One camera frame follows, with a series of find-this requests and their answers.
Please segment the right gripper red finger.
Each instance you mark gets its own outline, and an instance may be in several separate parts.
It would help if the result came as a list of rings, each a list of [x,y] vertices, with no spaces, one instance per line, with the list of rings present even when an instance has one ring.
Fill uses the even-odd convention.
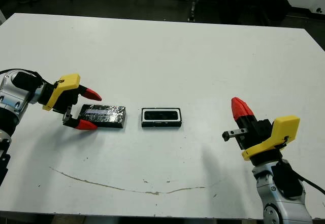
[[[246,119],[248,116],[247,104],[238,97],[234,97],[231,100],[231,109],[233,118],[239,128],[246,127]]]
[[[238,127],[250,127],[253,122],[256,122],[256,117],[248,105],[236,97],[236,123]]]

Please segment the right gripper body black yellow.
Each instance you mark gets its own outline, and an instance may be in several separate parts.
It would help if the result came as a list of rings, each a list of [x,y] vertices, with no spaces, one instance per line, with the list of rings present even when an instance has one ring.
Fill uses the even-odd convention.
[[[270,122],[246,115],[238,117],[236,123],[238,129],[222,133],[224,141],[235,138],[243,159],[258,166],[282,159],[281,150],[296,138],[300,119],[291,115]]]

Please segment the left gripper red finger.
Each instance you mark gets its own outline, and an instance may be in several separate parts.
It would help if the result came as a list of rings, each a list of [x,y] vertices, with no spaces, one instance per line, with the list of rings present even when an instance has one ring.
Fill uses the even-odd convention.
[[[92,89],[87,88],[87,87],[85,87],[83,85],[79,85],[78,93],[81,96],[83,96],[83,97],[85,97],[87,99],[90,99],[90,100],[95,100],[95,101],[101,101],[102,100],[101,96],[97,92],[95,92]]]
[[[70,118],[70,127],[78,130],[96,130],[98,128],[97,125],[90,121],[74,118]]]

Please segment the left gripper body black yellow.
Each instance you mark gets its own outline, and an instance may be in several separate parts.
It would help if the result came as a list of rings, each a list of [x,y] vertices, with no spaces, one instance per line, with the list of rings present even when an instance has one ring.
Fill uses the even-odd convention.
[[[44,83],[40,95],[42,109],[62,114],[63,125],[78,125],[79,120],[72,117],[71,109],[78,102],[79,84],[79,74],[64,75],[54,84]]]

